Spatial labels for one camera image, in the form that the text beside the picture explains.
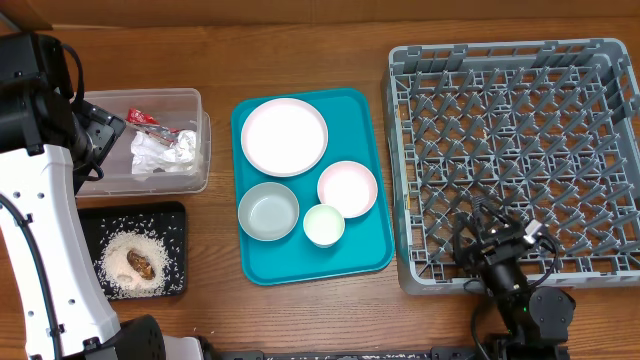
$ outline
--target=clear plastic container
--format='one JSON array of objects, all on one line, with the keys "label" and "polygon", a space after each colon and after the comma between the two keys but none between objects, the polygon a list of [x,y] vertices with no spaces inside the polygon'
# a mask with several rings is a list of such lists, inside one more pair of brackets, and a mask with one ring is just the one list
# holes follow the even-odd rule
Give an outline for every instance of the clear plastic container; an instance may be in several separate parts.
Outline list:
[{"label": "clear plastic container", "polygon": [[104,178],[85,182],[79,197],[197,193],[207,187],[211,163],[211,126],[195,89],[115,90],[85,94],[85,100],[122,119],[130,108],[154,117],[161,125],[196,131],[196,160],[189,171],[131,174],[131,142],[127,127],[102,163]]}]

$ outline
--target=white cloth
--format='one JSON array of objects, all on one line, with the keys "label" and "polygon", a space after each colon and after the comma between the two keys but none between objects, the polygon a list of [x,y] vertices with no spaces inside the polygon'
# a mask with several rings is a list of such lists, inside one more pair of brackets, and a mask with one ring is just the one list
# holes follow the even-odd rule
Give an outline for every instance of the white cloth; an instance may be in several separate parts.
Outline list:
[{"label": "white cloth", "polygon": [[178,141],[165,146],[151,136],[138,131],[131,143],[132,174],[150,174],[156,169],[166,172],[188,171],[193,167],[196,155],[196,133],[183,130]]}]

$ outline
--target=gray bowl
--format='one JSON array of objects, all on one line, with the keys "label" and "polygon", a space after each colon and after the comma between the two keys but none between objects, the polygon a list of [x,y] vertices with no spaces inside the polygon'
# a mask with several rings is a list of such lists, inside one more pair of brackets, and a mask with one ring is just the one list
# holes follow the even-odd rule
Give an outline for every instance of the gray bowl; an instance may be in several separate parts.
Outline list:
[{"label": "gray bowl", "polygon": [[238,206],[238,222],[247,235],[260,241],[283,238],[296,226],[300,206],[288,187],[266,182],[247,191]]}]

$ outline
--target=brown food item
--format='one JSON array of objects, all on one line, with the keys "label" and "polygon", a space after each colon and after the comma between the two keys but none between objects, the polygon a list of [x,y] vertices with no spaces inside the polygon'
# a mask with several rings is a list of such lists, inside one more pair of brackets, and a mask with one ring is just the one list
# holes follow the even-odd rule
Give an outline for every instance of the brown food item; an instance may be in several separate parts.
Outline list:
[{"label": "brown food item", "polygon": [[156,273],[153,271],[151,264],[147,261],[147,258],[138,255],[135,251],[129,250],[127,253],[127,261],[133,270],[137,271],[145,280],[152,280],[156,277]]}]

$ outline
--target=teal tray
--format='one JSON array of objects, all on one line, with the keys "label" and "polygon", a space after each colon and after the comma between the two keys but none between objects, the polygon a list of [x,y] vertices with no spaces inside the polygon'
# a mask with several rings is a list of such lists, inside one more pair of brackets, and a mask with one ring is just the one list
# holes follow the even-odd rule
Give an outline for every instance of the teal tray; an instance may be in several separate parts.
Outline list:
[{"label": "teal tray", "polygon": [[[272,177],[258,171],[244,156],[240,144],[242,126],[249,114],[262,103],[282,97],[313,105],[329,129],[329,144],[322,159],[309,171],[290,178]],[[236,206],[250,188],[267,181],[287,186],[300,203],[298,223],[280,240],[257,241],[238,226],[242,269],[249,280],[258,285],[277,285],[377,271],[389,264],[394,246],[389,208],[369,106],[362,93],[354,89],[333,89],[246,100],[231,115],[231,136]],[[316,191],[320,174],[342,160],[357,161],[371,170],[378,182],[378,198],[366,214],[346,220],[344,235],[334,246],[321,249],[304,234],[302,220],[312,206],[320,203]]]}]

